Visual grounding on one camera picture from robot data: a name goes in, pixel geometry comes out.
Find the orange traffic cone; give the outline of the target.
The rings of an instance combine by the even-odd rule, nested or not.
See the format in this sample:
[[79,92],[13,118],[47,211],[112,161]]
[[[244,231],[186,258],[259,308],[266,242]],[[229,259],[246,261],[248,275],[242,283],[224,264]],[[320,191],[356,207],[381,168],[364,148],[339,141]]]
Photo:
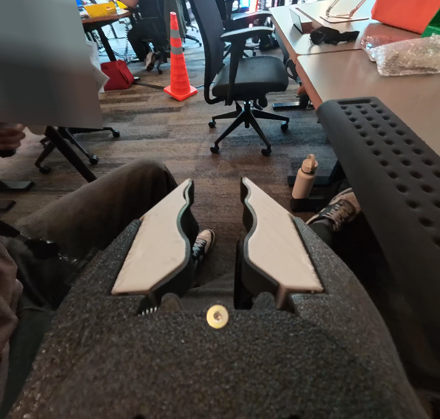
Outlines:
[[177,14],[170,12],[170,84],[163,91],[182,102],[197,93],[191,86],[184,58]]

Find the grey patterned sneaker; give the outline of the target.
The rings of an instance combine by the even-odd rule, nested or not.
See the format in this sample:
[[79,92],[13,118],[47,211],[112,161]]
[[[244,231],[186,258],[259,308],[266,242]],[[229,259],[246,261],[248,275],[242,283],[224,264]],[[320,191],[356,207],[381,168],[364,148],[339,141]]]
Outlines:
[[361,207],[351,187],[335,195],[326,207],[311,217],[306,224],[325,224],[339,232],[361,213]]
[[205,229],[198,234],[192,247],[192,259],[196,266],[199,266],[210,253],[215,244],[215,239],[215,233],[211,229]]

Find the metal laptop stand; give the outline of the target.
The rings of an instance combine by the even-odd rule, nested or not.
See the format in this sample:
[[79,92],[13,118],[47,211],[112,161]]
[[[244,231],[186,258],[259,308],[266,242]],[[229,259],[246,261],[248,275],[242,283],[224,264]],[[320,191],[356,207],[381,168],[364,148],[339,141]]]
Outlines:
[[355,14],[368,0],[360,0],[356,5],[345,11],[336,11],[339,8],[341,0],[333,0],[333,2],[327,7],[326,11],[319,15],[319,18],[329,23],[338,23],[339,20],[351,21],[351,20],[365,20],[368,17],[355,18]]

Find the person's left hand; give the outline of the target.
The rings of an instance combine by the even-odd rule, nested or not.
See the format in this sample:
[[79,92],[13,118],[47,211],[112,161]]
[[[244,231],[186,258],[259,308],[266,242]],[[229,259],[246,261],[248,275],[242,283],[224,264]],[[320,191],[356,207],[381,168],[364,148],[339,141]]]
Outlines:
[[0,152],[1,155],[13,154],[21,145],[25,138],[25,125],[0,123]]

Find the beige water bottle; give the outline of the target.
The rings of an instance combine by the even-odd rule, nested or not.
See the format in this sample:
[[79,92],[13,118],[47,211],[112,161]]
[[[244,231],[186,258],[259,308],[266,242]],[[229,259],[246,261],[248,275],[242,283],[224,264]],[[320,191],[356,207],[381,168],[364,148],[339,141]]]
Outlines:
[[293,199],[300,200],[309,197],[315,182],[318,165],[314,154],[309,154],[306,159],[303,160],[294,181],[292,189]]

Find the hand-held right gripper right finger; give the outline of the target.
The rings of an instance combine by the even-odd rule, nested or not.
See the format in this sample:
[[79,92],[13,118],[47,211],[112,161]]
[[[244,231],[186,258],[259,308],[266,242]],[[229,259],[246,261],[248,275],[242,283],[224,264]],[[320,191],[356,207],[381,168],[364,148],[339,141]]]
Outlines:
[[248,177],[240,180],[242,282],[252,294],[315,294],[324,288],[293,215]]

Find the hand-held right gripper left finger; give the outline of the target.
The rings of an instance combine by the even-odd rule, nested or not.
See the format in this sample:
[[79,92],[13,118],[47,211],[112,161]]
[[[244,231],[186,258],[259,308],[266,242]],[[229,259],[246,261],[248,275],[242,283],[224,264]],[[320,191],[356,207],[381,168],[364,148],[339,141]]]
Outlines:
[[140,218],[140,226],[112,288],[112,295],[153,295],[191,260],[184,214],[190,214],[194,183],[184,180]]

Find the person's grey trousers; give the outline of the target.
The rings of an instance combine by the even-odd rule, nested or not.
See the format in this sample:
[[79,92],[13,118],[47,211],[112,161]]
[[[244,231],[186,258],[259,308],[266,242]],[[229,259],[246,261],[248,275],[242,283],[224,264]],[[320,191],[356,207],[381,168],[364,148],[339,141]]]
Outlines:
[[163,163],[140,158],[22,218],[32,239],[57,243],[62,259],[36,259],[23,242],[1,240],[17,279],[37,303],[56,308],[88,263],[177,187]]

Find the person's brown clothing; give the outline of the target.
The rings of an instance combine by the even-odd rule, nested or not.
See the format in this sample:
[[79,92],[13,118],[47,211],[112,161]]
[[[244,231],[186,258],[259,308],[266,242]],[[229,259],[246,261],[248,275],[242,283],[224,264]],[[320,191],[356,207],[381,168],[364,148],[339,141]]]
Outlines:
[[0,401],[8,379],[10,340],[18,324],[17,306],[23,286],[17,266],[3,244],[0,245]]

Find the black office chair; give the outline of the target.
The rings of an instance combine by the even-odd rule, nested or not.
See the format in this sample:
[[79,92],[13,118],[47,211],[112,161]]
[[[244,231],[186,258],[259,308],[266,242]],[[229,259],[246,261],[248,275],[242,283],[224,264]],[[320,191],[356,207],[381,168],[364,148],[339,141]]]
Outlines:
[[283,62],[272,56],[244,56],[247,40],[272,33],[266,26],[226,31],[215,0],[189,0],[197,22],[205,54],[204,99],[213,105],[224,102],[235,110],[213,116],[208,126],[216,127],[217,119],[234,119],[210,151],[218,154],[220,142],[238,126],[252,127],[265,147],[264,156],[272,152],[271,144],[256,119],[279,120],[283,132],[288,130],[289,117],[264,111],[267,94],[285,92],[288,76]]

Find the red bag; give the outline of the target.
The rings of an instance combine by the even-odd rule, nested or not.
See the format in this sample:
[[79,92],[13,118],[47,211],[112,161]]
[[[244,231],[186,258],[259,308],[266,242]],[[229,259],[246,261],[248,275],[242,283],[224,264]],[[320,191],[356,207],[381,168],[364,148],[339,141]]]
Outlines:
[[129,89],[135,78],[123,60],[110,61],[100,65],[101,71],[108,77],[104,91],[120,91]]

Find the green plastic bin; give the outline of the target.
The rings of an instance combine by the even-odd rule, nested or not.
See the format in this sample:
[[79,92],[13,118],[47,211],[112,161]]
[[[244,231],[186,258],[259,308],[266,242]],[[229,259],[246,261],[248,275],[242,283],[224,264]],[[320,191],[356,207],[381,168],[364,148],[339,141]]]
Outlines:
[[421,38],[440,35],[440,12],[438,12],[427,25],[421,34]]

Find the orange storage box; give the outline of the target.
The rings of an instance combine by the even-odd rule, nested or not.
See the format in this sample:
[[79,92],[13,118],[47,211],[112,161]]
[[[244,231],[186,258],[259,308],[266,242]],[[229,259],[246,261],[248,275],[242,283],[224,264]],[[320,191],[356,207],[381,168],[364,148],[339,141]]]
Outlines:
[[440,0],[376,0],[371,19],[422,34],[439,7]]

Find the yellow plastic bin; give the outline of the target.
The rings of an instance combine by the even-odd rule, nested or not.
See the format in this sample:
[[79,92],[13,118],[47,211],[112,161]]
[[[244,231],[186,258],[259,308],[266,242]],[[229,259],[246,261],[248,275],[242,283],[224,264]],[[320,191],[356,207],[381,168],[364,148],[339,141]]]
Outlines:
[[113,1],[85,5],[84,9],[90,18],[108,17],[117,14],[117,9]]

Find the black wheeled chair base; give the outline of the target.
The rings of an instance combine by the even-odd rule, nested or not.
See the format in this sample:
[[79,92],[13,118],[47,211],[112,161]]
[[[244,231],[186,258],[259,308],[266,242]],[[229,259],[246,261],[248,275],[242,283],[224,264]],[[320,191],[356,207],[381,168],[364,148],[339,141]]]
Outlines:
[[90,134],[99,131],[111,132],[113,138],[119,138],[120,132],[111,127],[104,127],[103,129],[95,128],[68,128],[68,127],[53,127],[48,126],[44,132],[44,138],[41,139],[40,144],[43,150],[39,157],[35,161],[35,167],[41,174],[49,174],[51,169],[43,164],[44,160],[51,154],[51,152],[57,149],[63,157],[73,166],[73,168],[88,182],[94,182],[97,177],[95,174],[85,165],[81,158],[77,155],[74,146],[78,149],[91,165],[96,165],[99,162],[99,158],[88,152],[77,139],[74,137],[76,134]]

